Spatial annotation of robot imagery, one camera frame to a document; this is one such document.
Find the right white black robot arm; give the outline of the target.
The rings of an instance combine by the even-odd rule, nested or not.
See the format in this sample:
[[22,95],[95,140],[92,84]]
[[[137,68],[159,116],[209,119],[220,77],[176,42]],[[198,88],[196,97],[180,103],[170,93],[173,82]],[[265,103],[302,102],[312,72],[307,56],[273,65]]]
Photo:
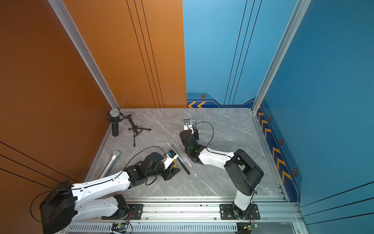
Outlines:
[[254,219],[252,199],[264,172],[260,166],[242,149],[235,152],[221,152],[209,149],[197,142],[193,130],[180,132],[184,151],[193,163],[211,165],[224,169],[237,189],[232,203],[236,219]]

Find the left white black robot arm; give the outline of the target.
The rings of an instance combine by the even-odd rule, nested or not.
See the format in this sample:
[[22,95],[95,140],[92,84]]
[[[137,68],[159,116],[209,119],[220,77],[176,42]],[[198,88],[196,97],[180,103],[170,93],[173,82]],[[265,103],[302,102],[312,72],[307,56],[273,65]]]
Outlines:
[[178,154],[173,150],[164,156],[153,152],[138,164],[124,168],[122,171],[97,180],[71,184],[69,181],[59,183],[40,203],[43,233],[54,234],[72,222],[99,216],[116,216],[125,207],[125,200],[114,197],[112,208],[92,208],[88,204],[103,196],[125,191],[145,184],[149,177],[161,176],[170,180],[180,170],[174,168]]

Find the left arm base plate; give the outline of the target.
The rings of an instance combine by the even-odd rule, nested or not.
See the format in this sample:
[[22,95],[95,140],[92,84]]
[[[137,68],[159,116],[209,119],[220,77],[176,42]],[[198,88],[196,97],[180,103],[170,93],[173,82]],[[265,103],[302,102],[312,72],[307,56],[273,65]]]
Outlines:
[[102,220],[140,220],[143,214],[143,204],[128,204],[127,208],[119,208],[111,216],[102,216]]

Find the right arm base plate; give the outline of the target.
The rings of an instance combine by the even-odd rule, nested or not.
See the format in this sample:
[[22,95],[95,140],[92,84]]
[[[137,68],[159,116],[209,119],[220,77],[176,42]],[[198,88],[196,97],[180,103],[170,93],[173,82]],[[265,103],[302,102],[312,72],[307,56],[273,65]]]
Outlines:
[[246,210],[242,211],[235,204],[220,204],[220,215],[222,220],[260,220],[258,205],[251,203]]

